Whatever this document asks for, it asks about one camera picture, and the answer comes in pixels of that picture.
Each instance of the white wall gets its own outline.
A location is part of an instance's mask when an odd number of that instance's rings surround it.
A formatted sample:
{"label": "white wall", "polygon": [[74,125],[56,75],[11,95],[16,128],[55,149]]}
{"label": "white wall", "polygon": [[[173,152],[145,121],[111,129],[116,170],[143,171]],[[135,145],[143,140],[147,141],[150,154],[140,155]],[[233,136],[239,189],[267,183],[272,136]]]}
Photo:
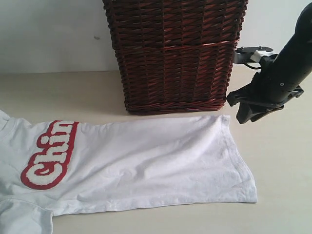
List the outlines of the white wall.
{"label": "white wall", "polygon": [[[310,1],[250,0],[239,46],[279,51]],[[0,73],[117,69],[101,0],[0,0]]]}

